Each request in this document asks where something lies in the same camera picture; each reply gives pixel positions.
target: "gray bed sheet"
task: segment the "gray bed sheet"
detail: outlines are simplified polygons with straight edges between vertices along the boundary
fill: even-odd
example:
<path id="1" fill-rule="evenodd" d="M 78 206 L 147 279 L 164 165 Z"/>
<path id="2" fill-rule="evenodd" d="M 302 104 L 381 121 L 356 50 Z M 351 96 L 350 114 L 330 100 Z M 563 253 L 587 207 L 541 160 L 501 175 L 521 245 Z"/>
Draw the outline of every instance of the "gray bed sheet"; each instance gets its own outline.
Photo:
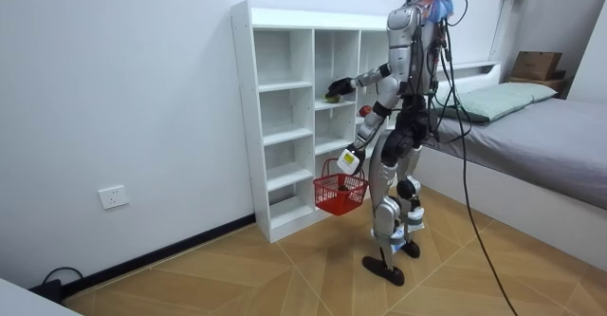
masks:
<path id="1" fill-rule="evenodd" d="M 549 99 L 466 136 L 468 160 L 607 209 L 607 117 L 604 105 Z M 441 141 L 460 134 L 444 119 Z M 462 157 L 462 142 L 427 145 Z"/>

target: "black baseboard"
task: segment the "black baseboard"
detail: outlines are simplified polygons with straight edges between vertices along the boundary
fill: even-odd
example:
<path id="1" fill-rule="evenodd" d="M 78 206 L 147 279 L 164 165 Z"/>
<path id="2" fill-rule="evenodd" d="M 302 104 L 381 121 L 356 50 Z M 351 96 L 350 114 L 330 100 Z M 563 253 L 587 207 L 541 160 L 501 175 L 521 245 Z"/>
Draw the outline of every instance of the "black baseboard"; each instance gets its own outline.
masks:
<path id="1" fill-rule="evenodd" d="M 65 299 L 87 288 L 92 288 L 103 282 L 107 282 L 111 279 L 117 278 L 125 273 L 143 268 L 150 264 L 154 264 L 159 260 L 168 258 L 172 255 L 178 254 L 192 247 L 201 245 L 207 241 L 213 240 L 216 237 L 227 234 L 229 232 L 236 231 L 242 227 L 252 224 L 253 222 L 255 222 L 255 214 L 247 215 L 237 220 L 231 221 L 225 225 L 216 227 L 212 230 L 208 230 L 206 232 L 202 232 L 201 234 L 191 236 L 185 240 L 176 242 L 173 245 L 169 245 L 160 250 L 143 254 L 140 257 L 131 259 L 122 264 L 118 264 L 109 269 L 105 269 L 88 275 L 83 279 L 67 283 L 62 286 L 62 297 L 63 299 Z"/>

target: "pillow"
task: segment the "pillow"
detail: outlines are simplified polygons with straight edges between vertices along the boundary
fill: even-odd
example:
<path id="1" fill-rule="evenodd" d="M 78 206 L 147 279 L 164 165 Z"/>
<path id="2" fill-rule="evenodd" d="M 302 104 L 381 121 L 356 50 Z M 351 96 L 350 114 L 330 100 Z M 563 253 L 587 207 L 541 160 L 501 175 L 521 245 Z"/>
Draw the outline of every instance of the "pillow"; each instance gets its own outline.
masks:
<path id="1" fill-rule="evenodd" d="M 502 87 L 507 87 L 509 89 L 516 89 L 518 91 L 523 91 L 524 93 L 531 94 L 533 97 L 533 102 L 542 102 L 546 99 L 550 99 L 557 94 L 557 91 L 544 86 L 543 84 L 532 84 L 532 83 L 506 83 L 506 84 L 498 84 Z"/>
<path id="2" fill-rule="evenodd" d="M 470 116 L 469 122 L 484 124 L 497 121 L 503 116 L 523 109 L 530 103 L 546 100 L 555 94 L 557 94 L 555 90 L 541 84 L 508 83 L 473 90 L 460 94 L 458 97 Z M 435 111 L 440 117 L 443 108 L 437 107 Z M 463 121 L 467 121 L 462 111 L 459 112 L 459 115 Z M 447 107 L 445 117 L 457 119 L 455 107 Z"/>

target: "wall outlet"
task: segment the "wall outlet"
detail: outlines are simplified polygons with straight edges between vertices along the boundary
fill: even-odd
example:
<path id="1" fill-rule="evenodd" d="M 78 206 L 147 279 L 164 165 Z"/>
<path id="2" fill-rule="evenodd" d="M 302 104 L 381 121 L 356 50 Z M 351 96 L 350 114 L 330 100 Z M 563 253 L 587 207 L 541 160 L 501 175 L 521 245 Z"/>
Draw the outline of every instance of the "wall outlet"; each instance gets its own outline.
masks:
<path id="1" fill-rule="evenodd" d="M 126 194 L 124 186 L 118 186 L 99 191 L 101 204 L 104 209 L 110 209 L 129 203 L 129 196 Z"/>

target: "red plastic basket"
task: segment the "red plastic basket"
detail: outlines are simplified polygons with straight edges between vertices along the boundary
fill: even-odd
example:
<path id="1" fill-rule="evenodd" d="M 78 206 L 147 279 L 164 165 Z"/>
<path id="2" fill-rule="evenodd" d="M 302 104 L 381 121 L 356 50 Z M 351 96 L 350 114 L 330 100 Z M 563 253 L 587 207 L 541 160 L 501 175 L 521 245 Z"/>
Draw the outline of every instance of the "red plastic basket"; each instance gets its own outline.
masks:
<path id="1" fill-rule="evenodd" d="M 369 181 L 364 179 L 362 171 L 360 177 L 344 173 L 330 175 L 328 165 L 332 160 L 337 160 L 337 158 L 326 160 L 322 166 L 322 176 L 313 181 L 314 200 L 316 207 L 339 216 L 360 207 Z"/>

